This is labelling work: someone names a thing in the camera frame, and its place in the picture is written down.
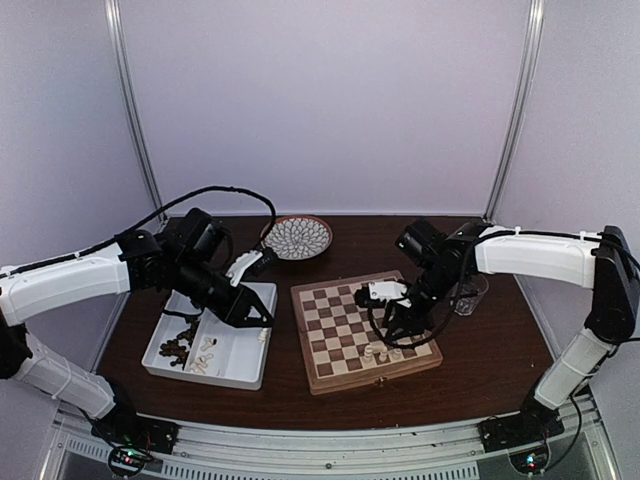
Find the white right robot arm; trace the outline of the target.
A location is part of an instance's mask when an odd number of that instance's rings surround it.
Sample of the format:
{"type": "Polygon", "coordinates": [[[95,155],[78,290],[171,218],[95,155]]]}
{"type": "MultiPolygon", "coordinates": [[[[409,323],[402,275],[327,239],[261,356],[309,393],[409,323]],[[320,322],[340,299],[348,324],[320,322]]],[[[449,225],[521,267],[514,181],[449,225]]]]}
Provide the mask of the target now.
{"type": "Polygon", "coordinates": [[[556,411],[617,347],[631,341],[639,310],[639,263],[622,231],[572,233],[506,228],[472,220],[446,235],[426,220],[410,224],[396,240],[423,272],[413,283],[376,281],[369,297],[387,309],[382,341],[426,331],[431,310],[448,293],[459,297],[471,274],[512,274],[560,281],[592,292],[591,310],[560,357],[533,387],[512,430],[535,440],[556,411]]]}

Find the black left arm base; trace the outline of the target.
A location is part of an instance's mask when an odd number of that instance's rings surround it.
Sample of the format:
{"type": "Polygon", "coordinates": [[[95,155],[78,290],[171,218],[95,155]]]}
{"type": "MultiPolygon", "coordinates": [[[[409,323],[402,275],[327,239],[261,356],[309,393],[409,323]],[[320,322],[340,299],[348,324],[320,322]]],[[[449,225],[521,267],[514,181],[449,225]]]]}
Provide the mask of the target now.
{"type": "Polygon", "coordinates": [[[101,418],[85,418],[91,433],[109,447],[107,466],[120,478],[130,478],[157,461],[158,454],[174,452],[179,427],[176,423],[138,414],[124,391],[114,389],[115,405],[101,418]]]}

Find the white chess king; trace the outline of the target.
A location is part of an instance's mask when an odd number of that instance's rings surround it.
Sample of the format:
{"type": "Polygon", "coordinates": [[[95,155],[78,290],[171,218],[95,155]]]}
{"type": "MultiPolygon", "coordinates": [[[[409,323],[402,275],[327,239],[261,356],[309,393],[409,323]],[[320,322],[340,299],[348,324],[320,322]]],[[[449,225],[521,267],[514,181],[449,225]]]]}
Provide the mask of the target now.
{"type": "Polygon", "coordinates": [[[363,350],[362,363],[369,365],[373,361],[374,348],[371,344],[366,345],[363,350]]]}

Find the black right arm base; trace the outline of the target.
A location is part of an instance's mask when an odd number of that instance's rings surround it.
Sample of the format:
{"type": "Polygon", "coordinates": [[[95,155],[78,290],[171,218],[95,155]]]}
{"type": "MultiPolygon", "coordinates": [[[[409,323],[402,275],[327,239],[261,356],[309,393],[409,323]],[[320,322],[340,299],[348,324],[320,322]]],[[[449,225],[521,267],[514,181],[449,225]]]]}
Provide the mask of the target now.
{"type": "Polygon", "coordinates": [[[557,409],[528,396],[517,413],[492,416],[478,424],[486,453],[508,450],[511,465],[521,474],[541,474],[550,466],[548,441],[565,431],[557,409]]]}

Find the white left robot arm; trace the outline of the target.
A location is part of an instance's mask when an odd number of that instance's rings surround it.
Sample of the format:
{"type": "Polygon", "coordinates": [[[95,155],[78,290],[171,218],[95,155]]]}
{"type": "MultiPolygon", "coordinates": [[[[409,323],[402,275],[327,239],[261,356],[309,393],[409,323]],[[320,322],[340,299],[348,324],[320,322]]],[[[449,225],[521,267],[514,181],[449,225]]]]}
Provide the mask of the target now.
{"type": "Polygon", "coordinates": [[[1,377],[16,379],[103,420],[123,444],[137,442],[144,424],[126,392],[51,351],[27,331],[28,319],[111,294],[156,288],[187,297],[237,328],[270,328],[273,314],[245,276],[263,267],[270,249],[254,247],[225,272],[209,263],[227,234],[206,212],[193,208],[173,229],[158,234],[134,228],[103,246],[32,265],[1,270],[1,377]]]}

